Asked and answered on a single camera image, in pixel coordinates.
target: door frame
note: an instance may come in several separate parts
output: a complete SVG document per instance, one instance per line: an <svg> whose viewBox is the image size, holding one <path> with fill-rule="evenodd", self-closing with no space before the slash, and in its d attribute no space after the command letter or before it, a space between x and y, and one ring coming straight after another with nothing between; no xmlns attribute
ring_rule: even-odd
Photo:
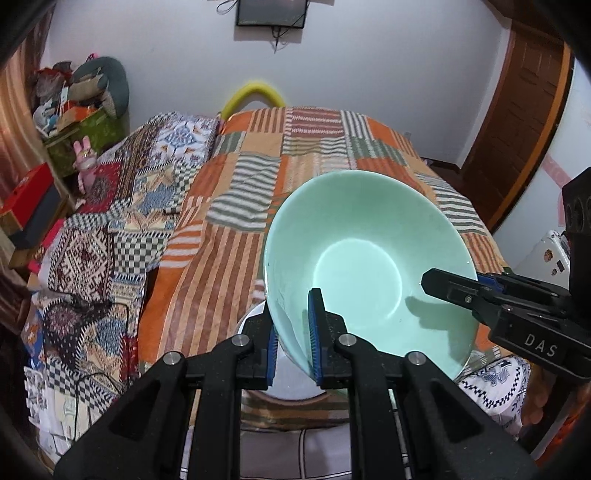
<svg viewBox="0 0 591 480"><path fill-rule="evenodd" d="M532 149L532 152L528 157L527 161L525 162L525 166L523 167L519 176L517 177L517 180L509 190L509 193L503 198L501 205L499 205L495 213L486 222L486 227L491 232L494 232L501 225L501 222L505 219L505 217L509 214L511 209L515 206L515 204L523 194L524 190L529 185L534 173L540 166L540 163L544 159L548 147L550 146L550 143L554 138L554 133L556 132L556 128L558 127L558 123L560 122L560 118L562 117L562 112L564 110L564 104L566 103L566 99L568 97L570 81L573 73L574 55L572 54L571 49L568 47L566 43L554 37L550 37L547 34L539 32L538 30L535 30L531 27L528 27L520 22L513 21L511 25L511 33L509 35L509 42L505 53L505 61L503 62L501 75L499 76L499 82L496 86L495 93L492 97L491 104L488 108L485 119L482 122L482 126L480 127L478 135L474 140L468 157L462 165L462 168L460 169L460 173L466 171L467 167L473 161L478 146L482 142L482 139L484 138L486 133L486 129L489 123L491 122L492 114L495 110L496 104L498 103L499 98L501 97L501 90L505 83L507 72L509 70L509 64L511 63L511 55L513 53L513 49L515 48L515 27L535 32L536 34L539 34L540 36L548 40L561 43L563 45L563 52L560 65L560 74L558 77L558 84L556 87L556 94L554 95L554 99L550 106L550 112L548 113L548 117L546 118L546 121L542 128L540 137L538 141L535 143L535 146Z"/></svg>

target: wooden door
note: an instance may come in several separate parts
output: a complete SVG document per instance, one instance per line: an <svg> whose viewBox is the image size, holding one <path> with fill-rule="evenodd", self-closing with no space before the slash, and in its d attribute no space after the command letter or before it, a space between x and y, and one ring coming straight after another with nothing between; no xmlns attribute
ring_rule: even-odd
<svg viewBox="0 0 591 480"><path fill-rule="evenodd" d="M566 85L563 50L561 42L514 23L499 85L462 167L462 193L490 230L547 148Z"/></svg>

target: wall-mounted tv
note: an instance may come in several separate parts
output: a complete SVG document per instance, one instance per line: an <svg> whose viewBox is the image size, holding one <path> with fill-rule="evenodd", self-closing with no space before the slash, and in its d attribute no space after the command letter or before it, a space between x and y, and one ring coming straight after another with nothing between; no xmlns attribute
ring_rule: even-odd
<svg viewBox="0 0 591 480"><path fill-rule="evenodd" d="M239 27L304 28L309 0L238 0Z"/></svg>

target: metal screw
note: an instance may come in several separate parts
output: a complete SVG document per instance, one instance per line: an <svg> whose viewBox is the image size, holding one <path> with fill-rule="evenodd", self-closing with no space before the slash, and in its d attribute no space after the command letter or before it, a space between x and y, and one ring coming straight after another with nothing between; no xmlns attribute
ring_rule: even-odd
<svg viewBox="0 0 591 480"><path fill-rule="evenodd" d="M178 352L166 352L164 354L164 363L167 365L176 365L181 361L181 354Z"/></svg>
<svg viewBox="0 0 591 480"><path fill-rule="evenodd" d="M422 352L410 352L408 354L408 361L413 365L422 365L427 361L427 357Z"/></svg>
<svg viewBox="0 0 591 480"><path fill-rule="evenodd" d="M339 336L339 342L345 346L352 346L357 343L357 338L355 335L351 335L350 333L344 333L343 335Z"/></svg>
<svg viewBox="0 0 591 480"><path fill-rule="evenodd" d="M234 335L232 337L232 343L236 346L245 346L250 341L251 340L248 335L244 335L243 333L239 333L238 335Z"/></svg>

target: bed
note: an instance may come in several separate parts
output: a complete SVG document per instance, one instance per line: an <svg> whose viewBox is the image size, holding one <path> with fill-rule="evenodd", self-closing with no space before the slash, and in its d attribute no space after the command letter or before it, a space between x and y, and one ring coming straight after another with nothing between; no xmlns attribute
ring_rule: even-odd
<svg viewBox="0 0 591 480"><path fill-rule="evenodd" d="M277 209L314 176L359 169L403 181L449 218L478 271L506 267L470 201L380 122L321 108L236 113L216 135L218 122L148 121L101 156L99 187L48 245L23 338L36 361L32 421L54 459L165 352L203 353L234 333L264 299L261 252ZM464 375L509 355L486 336L481 327ZM347 420L337 395L294 408L242 397L245 429Z"/></svg>
<svg viewBox="0 0 591 480"><path fill-rule="evenodd" d="M261 252L277 209L306 180L333 170L370 170L403 181L450 219L476 269L504 263L470 201L429 169L402 135L365 115L320 108L272 108L235 114L185 198L139 323L143 370L165 352L195 355L234 333L264 299ZM481 327L465 373L507 355ZM285 408L244 392L246 428L326 427L348 419L342 397Z"/></svg>

